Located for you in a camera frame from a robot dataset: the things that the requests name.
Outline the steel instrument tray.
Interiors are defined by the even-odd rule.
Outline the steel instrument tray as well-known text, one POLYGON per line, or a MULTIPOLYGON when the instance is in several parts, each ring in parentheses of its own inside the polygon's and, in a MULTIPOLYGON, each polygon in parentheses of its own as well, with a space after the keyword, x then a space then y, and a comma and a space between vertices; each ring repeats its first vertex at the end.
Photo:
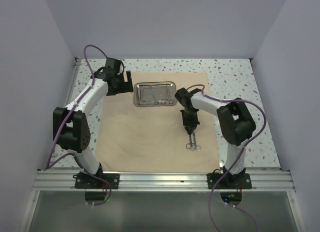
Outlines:
POLYGON ((134 86, 133 102, 137 107, 174 106, 176 85, 174 82, 141 82, 134 86))

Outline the steel surgical scissors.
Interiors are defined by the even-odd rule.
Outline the steel surgical scissors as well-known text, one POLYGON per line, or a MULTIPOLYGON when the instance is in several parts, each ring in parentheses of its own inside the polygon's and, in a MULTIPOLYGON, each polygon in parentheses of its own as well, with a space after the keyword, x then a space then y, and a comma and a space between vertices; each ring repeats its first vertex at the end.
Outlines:
POLYGON ((201 151, 202 148, 197 144, 196 135, 194 132, 189 135, 189 143, 187 143, 185 147, 191 151, 201 151))

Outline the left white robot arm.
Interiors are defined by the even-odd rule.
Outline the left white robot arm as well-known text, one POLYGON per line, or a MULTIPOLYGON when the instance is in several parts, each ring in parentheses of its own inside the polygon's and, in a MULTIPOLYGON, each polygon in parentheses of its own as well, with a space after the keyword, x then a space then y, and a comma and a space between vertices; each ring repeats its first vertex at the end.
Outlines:
POLYGON ((65 107, 53 111, 53 142, 74 156, 75 161, 87 174, 86 182, 99 188, 104 182, 101 164, 96 160, 89 143, 91 133, 88 115, 103 96, 132 92, 130 71, 125 71, 121 60, 108 58, 105 66, 91 75, 85 89, 65 107))

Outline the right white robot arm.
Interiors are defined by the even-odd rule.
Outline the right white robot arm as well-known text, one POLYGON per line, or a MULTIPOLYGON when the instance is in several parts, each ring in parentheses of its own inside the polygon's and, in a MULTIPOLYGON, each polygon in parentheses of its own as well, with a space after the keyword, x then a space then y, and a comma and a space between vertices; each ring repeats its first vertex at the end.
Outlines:
POLYGON ((183 106, 180 111, 184 129, 190 138, 200 122, 198 111, 205 111, 218 119, 223 138, 227 142, 227 159, 223 167, 223 183, 228 188, 236 187, 240 175, 245 173, 245 143, 256 130, 255 122, 244 102, 240 98, 223 104, 210 99, 201 89, 188 91, 181 88, 175 93, 176 100, 183 106))

